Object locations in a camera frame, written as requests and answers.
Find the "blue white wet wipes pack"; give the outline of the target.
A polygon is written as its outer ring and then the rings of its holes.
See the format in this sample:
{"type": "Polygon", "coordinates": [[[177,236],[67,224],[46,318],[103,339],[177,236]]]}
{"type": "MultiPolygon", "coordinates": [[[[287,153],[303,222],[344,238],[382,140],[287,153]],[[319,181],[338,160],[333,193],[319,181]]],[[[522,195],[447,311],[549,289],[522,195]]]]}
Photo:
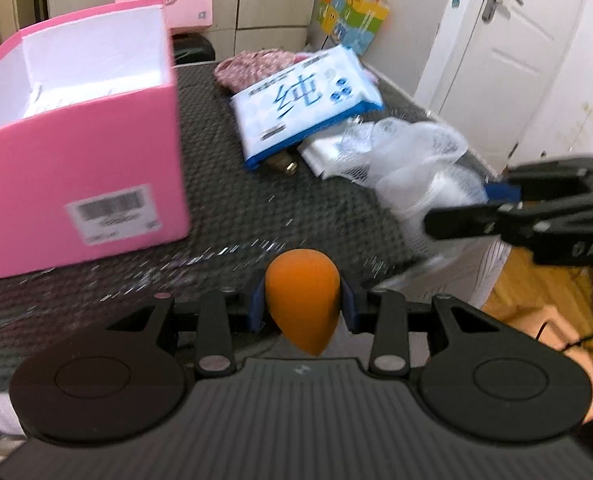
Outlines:
{"type": "Polygon", "coordinates": [[[351,116],[383,110],[354,50],[322,50],[231,99],[246,168],[351,116]]]}

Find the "black suitcase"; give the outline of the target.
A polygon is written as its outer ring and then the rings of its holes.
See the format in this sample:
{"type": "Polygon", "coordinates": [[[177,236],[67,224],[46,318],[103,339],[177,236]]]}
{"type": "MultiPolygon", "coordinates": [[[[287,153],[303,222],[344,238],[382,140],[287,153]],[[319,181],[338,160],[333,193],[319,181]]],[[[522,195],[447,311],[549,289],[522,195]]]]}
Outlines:
{"type": "Polygon", "coordinates": [[[174,62],[176,65],[214,62],[216,52],[208,38],[197,32],[184,32],[173,36],[174,62]]]}

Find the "white door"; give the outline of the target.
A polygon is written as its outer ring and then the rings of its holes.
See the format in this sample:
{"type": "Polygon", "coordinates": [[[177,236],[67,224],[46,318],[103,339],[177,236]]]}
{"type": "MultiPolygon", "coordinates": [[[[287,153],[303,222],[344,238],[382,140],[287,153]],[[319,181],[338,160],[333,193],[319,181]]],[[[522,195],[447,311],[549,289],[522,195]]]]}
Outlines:
{"type": "Polygon", "coordinates": [[[474,0],[437,112],[496,171],[508,165],[566,54],[584,0],[474,0]]]}

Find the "orange makeup sponge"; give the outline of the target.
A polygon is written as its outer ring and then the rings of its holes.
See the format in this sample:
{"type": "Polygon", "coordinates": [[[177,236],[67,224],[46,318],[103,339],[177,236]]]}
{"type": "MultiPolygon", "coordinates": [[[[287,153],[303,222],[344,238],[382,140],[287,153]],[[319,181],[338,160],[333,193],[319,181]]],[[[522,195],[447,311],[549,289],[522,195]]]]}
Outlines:
{"type": "Polygon", "coordinates": [[[323,252],[293,249],[269,264],[265,300],[283,336],[310,356],[320,356],[339,323],[341,274],[323,252]]]}

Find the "pink cardboard box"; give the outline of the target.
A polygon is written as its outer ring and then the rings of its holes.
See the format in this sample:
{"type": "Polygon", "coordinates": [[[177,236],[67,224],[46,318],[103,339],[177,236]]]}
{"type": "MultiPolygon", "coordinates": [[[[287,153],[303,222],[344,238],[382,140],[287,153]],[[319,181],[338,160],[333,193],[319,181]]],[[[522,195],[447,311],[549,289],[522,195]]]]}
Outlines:
{"type": "Polygon", "coordinates": [[[190,229],[160,0],[96,6],[0,46],[0,278],[190,229]]]}

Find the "white mesh plastic bag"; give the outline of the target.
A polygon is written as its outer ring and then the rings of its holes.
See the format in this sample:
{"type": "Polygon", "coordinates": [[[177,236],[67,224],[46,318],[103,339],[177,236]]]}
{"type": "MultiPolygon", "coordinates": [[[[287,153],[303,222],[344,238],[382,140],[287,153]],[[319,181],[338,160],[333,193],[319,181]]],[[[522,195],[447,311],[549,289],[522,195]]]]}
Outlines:
{"type": "Polygon", "coordinates": [[[487,202],[484,178],[459,164],[467,141],[436,122],[341,122],[307,138],[299,152],[315,176],[371,188],[399,223],[403,239],[424,257],[457,257],[466,240],[432,240],[423,219],[433,208],[487,202]]]}

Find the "colourful paper gift bag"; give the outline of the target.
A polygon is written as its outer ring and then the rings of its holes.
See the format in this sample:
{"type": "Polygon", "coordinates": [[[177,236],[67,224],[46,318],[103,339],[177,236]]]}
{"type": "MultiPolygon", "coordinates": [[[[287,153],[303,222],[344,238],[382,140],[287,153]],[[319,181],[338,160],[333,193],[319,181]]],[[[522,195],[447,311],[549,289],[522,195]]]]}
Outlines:
{"type": "Polygon", "coordinates": [[[389,12],[386,0],[320,0],[316,20],[327,38],[362,56],[389,12]]]}

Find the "pink floral cloth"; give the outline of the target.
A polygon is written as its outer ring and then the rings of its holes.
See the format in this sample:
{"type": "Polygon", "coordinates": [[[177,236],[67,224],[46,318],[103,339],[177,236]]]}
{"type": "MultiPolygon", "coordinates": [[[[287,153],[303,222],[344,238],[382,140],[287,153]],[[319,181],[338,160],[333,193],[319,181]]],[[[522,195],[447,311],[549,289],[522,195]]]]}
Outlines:
{"type": "Polygon", "coordinates": [[[305,58],[306,53],[280,49],[243,51],[220,62],[214,70],[214,77],[222,87],[238,93],[305,58]]]}

